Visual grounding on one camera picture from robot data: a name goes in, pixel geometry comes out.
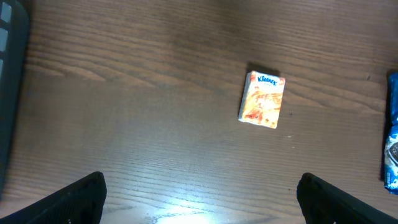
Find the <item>blue Oreo cookie pack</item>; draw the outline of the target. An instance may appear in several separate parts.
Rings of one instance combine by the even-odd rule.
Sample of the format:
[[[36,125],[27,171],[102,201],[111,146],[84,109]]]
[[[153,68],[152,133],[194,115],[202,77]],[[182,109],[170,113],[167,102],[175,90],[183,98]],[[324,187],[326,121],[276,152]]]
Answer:
[[[390,128],[384,149],[384,186],[397,195],[397,72],[388,78]]]

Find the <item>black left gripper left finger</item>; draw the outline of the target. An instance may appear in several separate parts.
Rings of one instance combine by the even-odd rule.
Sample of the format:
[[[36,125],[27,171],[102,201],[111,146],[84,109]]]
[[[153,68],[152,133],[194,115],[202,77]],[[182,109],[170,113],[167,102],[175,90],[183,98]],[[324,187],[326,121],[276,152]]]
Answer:
[[[99,224],[106,194],[104,175],[96,171],[1,218],[1,224]]]

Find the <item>orange snack packet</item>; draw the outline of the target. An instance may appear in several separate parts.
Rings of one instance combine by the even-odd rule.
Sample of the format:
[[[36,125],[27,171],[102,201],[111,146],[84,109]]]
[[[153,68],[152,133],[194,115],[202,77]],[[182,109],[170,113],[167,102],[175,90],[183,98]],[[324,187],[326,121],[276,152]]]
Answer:
[[[282,106],[285,78],[251,71],[246,75],[238,120],[276,129]]]

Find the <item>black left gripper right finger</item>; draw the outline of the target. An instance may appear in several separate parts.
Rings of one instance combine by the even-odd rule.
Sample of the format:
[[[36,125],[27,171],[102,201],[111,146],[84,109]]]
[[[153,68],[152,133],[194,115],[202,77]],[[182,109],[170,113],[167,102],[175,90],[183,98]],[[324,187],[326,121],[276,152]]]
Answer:
[[[397,224],[396,218],[308,172],[298,183],[297,200],[307,224]]]

